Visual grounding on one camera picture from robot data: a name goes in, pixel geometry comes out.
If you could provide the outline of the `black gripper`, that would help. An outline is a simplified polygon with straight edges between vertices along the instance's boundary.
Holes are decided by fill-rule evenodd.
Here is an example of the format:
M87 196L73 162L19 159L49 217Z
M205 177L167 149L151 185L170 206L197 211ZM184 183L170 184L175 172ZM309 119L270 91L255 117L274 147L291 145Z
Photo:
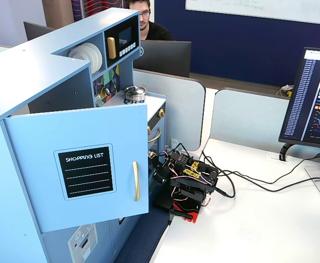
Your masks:
M173 172L169 168L169 164L158 164L158 156L148 158L149 170L156 169L156 172L152 176L152 186L161 185L168 181Z

